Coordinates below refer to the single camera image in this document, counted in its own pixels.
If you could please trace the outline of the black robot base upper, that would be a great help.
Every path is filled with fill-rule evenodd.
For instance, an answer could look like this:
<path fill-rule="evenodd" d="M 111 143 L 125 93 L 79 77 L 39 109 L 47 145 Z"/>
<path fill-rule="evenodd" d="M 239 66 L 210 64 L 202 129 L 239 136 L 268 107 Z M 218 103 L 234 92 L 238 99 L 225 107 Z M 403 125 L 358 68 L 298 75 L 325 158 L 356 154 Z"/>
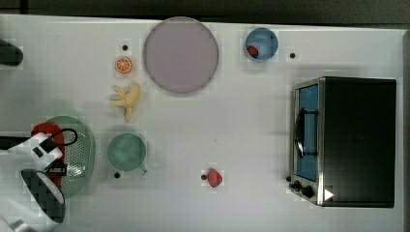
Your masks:
<path fill-rule="evenodd" d="M 16 67 L 23 61 L 23 52 L 17 46 L 0 40 L 0 64 Z"/>

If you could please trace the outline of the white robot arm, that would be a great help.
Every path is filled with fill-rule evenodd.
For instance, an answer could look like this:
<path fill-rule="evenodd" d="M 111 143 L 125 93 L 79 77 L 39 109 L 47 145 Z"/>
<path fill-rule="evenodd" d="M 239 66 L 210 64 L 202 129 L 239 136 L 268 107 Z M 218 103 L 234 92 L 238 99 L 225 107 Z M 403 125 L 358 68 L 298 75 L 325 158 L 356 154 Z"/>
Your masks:
<path fill-rule="evenodd" d="M 6 232 L 53 232 L 65 213 L 63 192 L 42 171 L 1 171 L 1 228 Z"/>

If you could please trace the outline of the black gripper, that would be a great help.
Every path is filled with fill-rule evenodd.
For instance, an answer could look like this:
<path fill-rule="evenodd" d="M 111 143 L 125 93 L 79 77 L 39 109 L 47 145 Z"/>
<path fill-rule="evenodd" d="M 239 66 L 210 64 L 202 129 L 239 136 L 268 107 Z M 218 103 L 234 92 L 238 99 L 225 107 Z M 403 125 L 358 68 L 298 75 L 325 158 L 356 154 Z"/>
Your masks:
<path fill-rule="evenodd" d="M 68 166 L 63 162 L 54 162 L 48 166 L 45 173 L 48 176 L 64 177 L 67 175 Z"/>

